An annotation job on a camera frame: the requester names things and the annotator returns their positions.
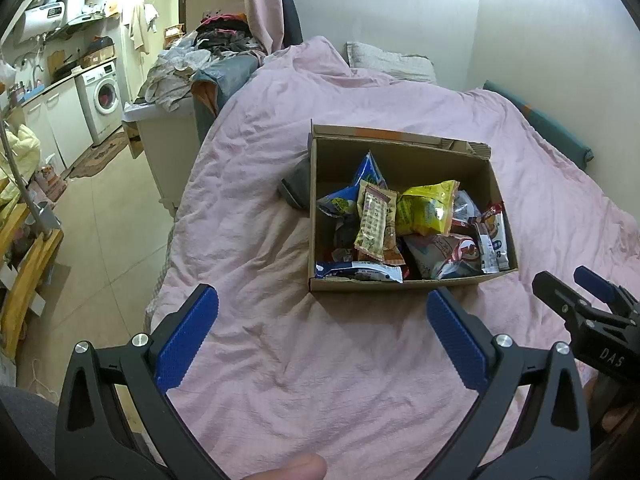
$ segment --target bed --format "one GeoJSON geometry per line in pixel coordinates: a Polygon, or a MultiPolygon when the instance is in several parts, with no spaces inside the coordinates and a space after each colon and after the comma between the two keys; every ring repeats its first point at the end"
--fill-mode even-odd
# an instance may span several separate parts
{"type": "MultiPolygon", "coordinates": [[[[540,270],[573,283],[585,265],[640,294],[638,226],[499,94],[352,70],[324,38],[277,52],[229,99],[184,191],[152,327],[199,283],[216,287],[220,314],[168,395],[231,478],[312,451],[327,459],[329,479],[411,479],[475,393],[426,321],[425,293],[391,307],[384,294],[307,291],[309,219],[276,185],[305,155],[311,119],[492,147],[520,270],[453,292],[521,346],[567,338],[532,296],[540,270]]],[[[525,394],[488,458],[505,446],[525,394]]]]}

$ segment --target washing machine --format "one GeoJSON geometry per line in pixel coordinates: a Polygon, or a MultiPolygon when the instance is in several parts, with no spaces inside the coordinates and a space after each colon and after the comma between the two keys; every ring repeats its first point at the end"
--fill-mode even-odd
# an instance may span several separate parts
{"type": "Polygon", "coordinates": [[[76,87],[86,125],[97,146],[122,122],[115,63],[110,61],[76,76],[76,87]]]}

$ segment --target rug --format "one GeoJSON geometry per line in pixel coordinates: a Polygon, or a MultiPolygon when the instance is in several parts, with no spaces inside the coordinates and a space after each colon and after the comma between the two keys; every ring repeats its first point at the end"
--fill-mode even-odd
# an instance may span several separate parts
{"type": "Polygon", "coordinates": [[[78,159],[68,174],[70,178],[94,176],[100,173],[115,156],[127,147],[129,141],[122,128],[117,129],[98,146],[92,146],[78,159]]]}

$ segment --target metal screw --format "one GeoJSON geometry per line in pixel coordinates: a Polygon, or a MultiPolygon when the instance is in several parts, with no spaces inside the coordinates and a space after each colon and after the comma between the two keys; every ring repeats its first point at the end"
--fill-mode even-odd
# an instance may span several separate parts
{"type": "Polygon", "coordinates": [[[149,336],[143,333],[136,334],[131,339],[131,342],[133,343],[133,346],[144,346],[149,342],[149,336]]]}
{"type": "Polygon", "coordinates": [[[76,352],[84,354],[89,349],[89,343],[87,341],[81,341],[76,345],[76,352]]]}
{"type": "Polygon", "coordinates": [[[513,344],[513,339],[506,334],[498,334],[495,337],[495,342],[502,348],[509,348],[513,344]]]}
{"type": "Polygon", "coordinates": [[[562,341],[556,343],[556,351],[559,354],[567,355],[569,353],[569,350],[570,350],[570,348],[569,348],[569,345],[567,343],[564,343],[562,341]]]}

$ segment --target sink faucet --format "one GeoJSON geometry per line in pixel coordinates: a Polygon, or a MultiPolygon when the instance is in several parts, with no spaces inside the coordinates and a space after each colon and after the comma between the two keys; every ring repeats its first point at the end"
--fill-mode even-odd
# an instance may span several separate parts
{"type": "Polygon", "coordinates": [[[33,70],[31,71],[31,81],[33,81],[33,87],[34,88],[36,88],[36,86],[37,86],[36,85],[36,70],[37,69],[40,69],[41,72],[44,72],[43,67],[41,67],[41,65],[39,63],[33,65],[33,70]]]}

